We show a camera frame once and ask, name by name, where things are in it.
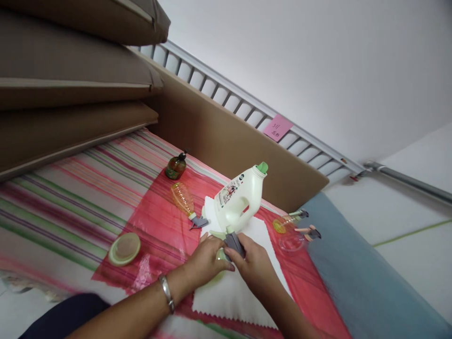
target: white cloth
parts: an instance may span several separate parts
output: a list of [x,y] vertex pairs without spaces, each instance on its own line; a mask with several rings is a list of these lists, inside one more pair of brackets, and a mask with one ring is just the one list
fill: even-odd
[[[210,224],[202,228],[201,236],[210,230],[221,232],[215,215],[214,201],[207,196],[205,199],[205,214],[207,219],[210,219]],[[290,294],[281,266],[276,259],[265,222],[253,217],[241,232],[267,250],[276,274]],[[208,315],[277,328],[268,312],[251,293],[238,270],[235,272],[225,271],[225,275],[218,283],[207,284],[198,288],[194,292],[193,310]]]

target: dark clothing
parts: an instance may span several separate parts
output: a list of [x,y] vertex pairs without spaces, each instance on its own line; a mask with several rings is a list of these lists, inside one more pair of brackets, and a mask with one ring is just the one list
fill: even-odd
[[109,307],[93,293],[70,297],[36,320],[19,339],[63,339]]

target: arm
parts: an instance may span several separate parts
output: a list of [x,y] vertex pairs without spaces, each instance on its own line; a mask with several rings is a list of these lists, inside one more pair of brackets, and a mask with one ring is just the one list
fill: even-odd
[[[205,234],[187,263],[166,275],[175,306],[219,272],[235,270],[227,261],[217,260],[217,251],[224,246],[222,240]],[[169,314],[170,307],[157,280],[94,317],[69,335],[68,339],[147,338]]]
[[287,338],[319,338],[300,308],[286,292],[270,262],[265,248],[243,233],[237,235],[245,248],[246,258],[231,248],[225,253],[237,266],[242,278]]

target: bracelet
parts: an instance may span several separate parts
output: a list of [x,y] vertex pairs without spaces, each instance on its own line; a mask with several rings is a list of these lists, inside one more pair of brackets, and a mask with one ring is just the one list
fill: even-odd
[[171,297],[170,286],[168,285],[168,280],[166,280],[166,276],[161,274],[159,276],[159,281],[161,282],[161,286],[163,287],[163,292],[165,293],[166,300],[168,301],[169,310],[171,314],[174,314],[174,300]]

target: metal railing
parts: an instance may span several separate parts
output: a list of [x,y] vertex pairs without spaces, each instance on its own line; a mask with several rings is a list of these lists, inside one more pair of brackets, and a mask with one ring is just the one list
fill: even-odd
[[412,187],[420,192],[428,194],[433,198],[436,198],[442,202],[452,205],[452,194],[449,192],[446,192],[432,185],[426,184],[425,182],[422,182],[415,178],[409,177],[408,175],[397,172],[375,161],[366,162],[364,164],[364,167],[370,171],[379,172],[389,178],[392,178],[394,180],[397,180],[398,182],[408,185],[409,187]]

